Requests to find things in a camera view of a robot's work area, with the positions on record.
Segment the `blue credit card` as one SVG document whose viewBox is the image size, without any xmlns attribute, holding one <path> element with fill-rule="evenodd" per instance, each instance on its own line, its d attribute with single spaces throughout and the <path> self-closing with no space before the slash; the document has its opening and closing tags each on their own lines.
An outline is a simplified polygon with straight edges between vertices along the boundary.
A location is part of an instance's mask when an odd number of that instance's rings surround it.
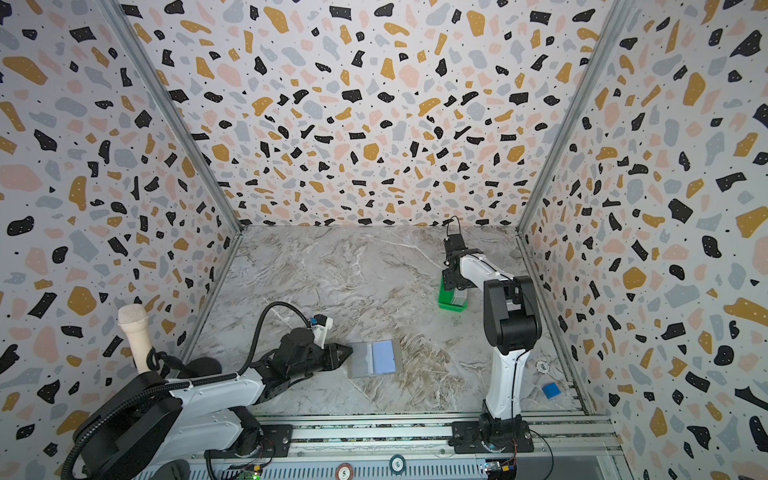
<svg viewBox="0 0 768 480">
<path fill-rule="evenodd" d="M 374 375 L 394 374 L 402 370 L 401 349 L 393 340 L 373 342 L 371 354 Z"/>
</svg>

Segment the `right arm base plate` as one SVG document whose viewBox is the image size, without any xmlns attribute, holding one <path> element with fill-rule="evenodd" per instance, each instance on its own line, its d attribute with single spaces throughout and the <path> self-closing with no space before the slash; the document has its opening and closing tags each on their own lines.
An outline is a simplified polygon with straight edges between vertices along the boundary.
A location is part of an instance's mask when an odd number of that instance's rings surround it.
<svg viewBox="0 0 768 480">
<path fill-rule="evenodd" d="M 481 418 L 453 422 L 448 445 L 457 454 L 511 455 L 534 451 L 529 425 L 521 417 L 500 421 Z"/>
</svg>

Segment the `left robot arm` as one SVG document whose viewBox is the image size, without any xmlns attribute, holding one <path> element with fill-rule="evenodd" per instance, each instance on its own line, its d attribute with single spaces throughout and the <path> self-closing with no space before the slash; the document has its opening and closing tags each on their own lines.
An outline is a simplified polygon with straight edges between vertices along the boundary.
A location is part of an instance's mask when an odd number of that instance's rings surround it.
<svg viewBox="0 0 768 480">
<path fill-rule="evenodd" d="M 295 328 L 241 373 L 174 380 L 140 374 L 76 430 L 62 478 L 74 478 L 78 462 L 87 479 L 132 479 L 154 463 L 205 451 L 278 456 L 281 443 L 250 409 L 317 372 L 339 369 L 353 349 L 325 336 L 324 326 Z"/>
</svg>

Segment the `grey card holder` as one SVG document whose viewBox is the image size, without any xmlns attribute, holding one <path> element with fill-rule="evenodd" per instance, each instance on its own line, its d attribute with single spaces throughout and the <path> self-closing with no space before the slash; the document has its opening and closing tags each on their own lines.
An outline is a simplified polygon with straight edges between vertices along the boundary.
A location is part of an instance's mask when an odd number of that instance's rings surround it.
<svg viewBox="0 0 768 480">
<path fill-rule="evenodd" d="M 352 345 L 353 353 L 345 362 L 345 365 L 347 366 L 347 375 L 349 378 L 381 376 L 373 374 L 373 362 L 371 354 L 372 343 L 373 342 L 354 343 Z"/>
</svg>

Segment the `green card tray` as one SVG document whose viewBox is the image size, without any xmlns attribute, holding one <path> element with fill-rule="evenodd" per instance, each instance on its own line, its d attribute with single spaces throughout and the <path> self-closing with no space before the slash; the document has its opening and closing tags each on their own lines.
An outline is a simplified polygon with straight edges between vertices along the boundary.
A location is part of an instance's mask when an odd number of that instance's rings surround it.
<svg viewBox="0 0 768 480">
<path fill-rule="evenodd" d="M 438 307 L 451 312 L 463 312 L 468 306 L 468 293 L 466 290 L 448 290 L 444 281 L 440 282 L 438 294 Z"/>
</svg>

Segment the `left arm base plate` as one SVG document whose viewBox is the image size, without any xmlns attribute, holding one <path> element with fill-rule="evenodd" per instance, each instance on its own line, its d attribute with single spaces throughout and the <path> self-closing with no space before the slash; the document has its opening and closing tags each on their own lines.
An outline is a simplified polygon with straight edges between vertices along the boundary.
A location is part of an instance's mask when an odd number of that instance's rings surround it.
<svg viewBox="0 0 768 480">
<path fill-rule="evenodd" d="M 262 461 L 286 458 L 292 443 L 293 430 L 291 424 L 267 424 L 262 425 L 259 430 L 246 428 L 232 446 L 213 450 L 211 458 Z"/>
</svg>

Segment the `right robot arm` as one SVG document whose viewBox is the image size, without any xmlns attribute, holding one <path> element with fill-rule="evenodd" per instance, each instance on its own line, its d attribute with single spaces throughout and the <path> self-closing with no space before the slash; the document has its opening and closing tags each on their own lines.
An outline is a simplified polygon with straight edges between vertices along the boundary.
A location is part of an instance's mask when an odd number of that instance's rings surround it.
<svg viewBox="0 0 768 480">
<path fill-rule="evenodd" d="M 459 232 L 447 234 L 443 246 L 438 306 L 463 311 L 468 290 L 481 294 L 483 331 L 494 350 L 484 412 L 493 421 L 512 420 L 521 413 L 523 371 L 542 335 L 535 287 L 529 276 L 507 273 L 480 250 L 467 247 Z"/>
</svg>

